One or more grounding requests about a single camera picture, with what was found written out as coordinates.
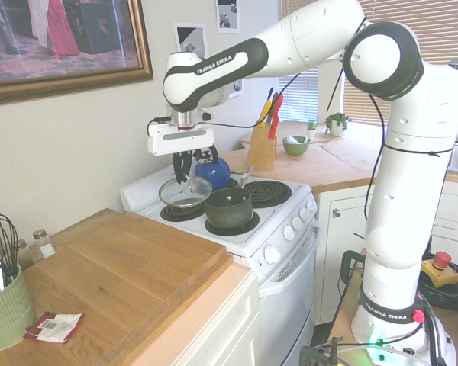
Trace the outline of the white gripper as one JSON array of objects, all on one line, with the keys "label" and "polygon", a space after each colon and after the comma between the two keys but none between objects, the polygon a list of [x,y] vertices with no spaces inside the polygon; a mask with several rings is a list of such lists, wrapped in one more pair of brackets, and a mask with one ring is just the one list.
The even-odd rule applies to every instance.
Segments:
[{"label": "white gripper", "polygon": [[192,167],[193,150],[212,146],[214,127],[208,123],[196,124],[192,129],[180,130],[172,124],[148,127],[148,151],[155,156],[173,154],[176,182],[186,182],[185,175]]}]

